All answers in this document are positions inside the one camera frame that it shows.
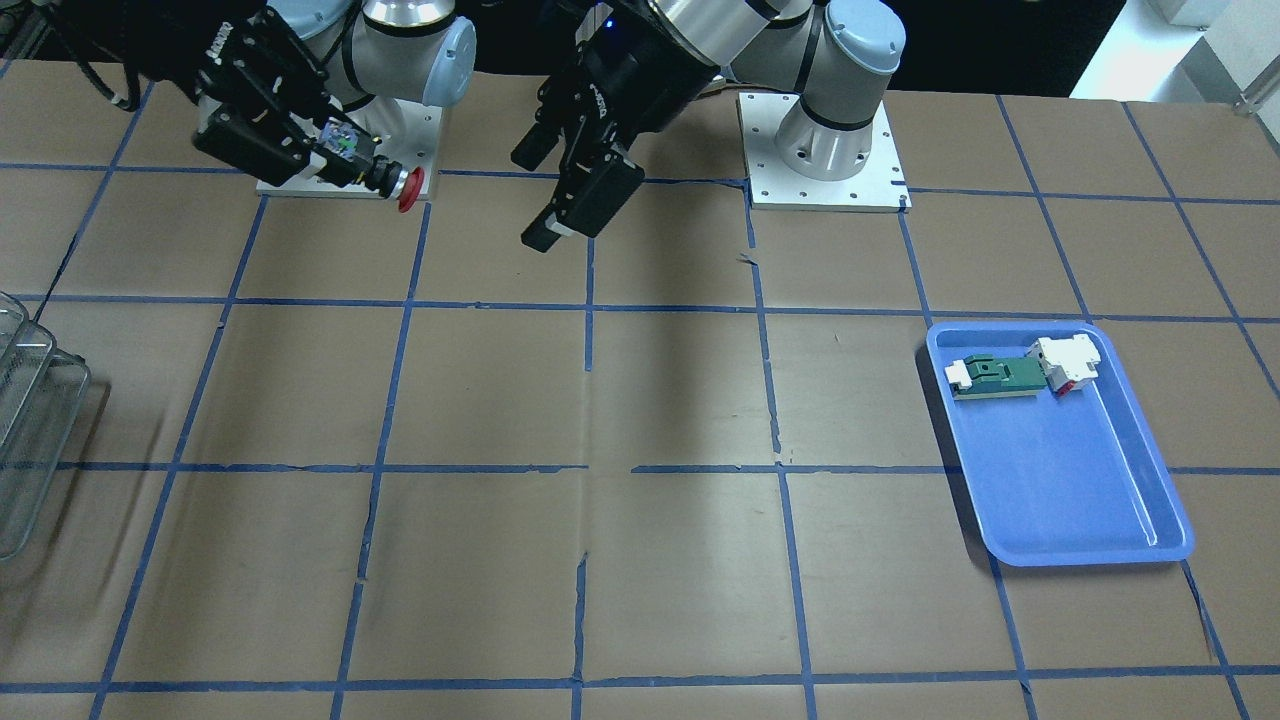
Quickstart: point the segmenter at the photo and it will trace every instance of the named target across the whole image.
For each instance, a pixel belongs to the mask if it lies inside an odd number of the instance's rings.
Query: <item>blue plastic tray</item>
[[[1020,356],[1039,337],[1085,333],[1098,379],[1053,397],[956,400],[943,368],[978,352]],[[927,340],[983,542],[1009,565],[1183,560],[1187,512],[1120,365],[1084,323],[940,323]]]

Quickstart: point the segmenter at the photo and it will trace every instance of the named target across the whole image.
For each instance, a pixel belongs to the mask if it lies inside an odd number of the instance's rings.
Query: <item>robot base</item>
[[[782,118],[797,100],[795,94],[741,92],[737,96],[753,206],[847,213],[897,213],[911,208],[883,104],[872,120],[872,151],[861,172],[849,179],[824,182],[788,168],[773,143]]]
[[[376,109],[375,105],[379,102],[388,102],[388,105]],[[365,126],[375,136],[383,136],[383,145],[379,146],[379,152],[404,165],[407,170],[422,168],[425,178],[422,181],[422,190],[419,191],[417,197],[419,200],[428,200],[434,187],[444,110],[442,108],[428,108],[408,100],[396,100],[394,102],[398,106],[401,118],[393,118],[389,123],[385,120],[380,122],[390,109],[389,102],[390,100],[378,99],[367,108],[351,113],[352,119]],[[403,127],[403,131],[387,132],[388,126],[399,126]],[[275,197],[364,197],[383,200],[376,192],[357,183],[337,187],[316,178],[293,178],[280,187],[259,182],[257,193]]]

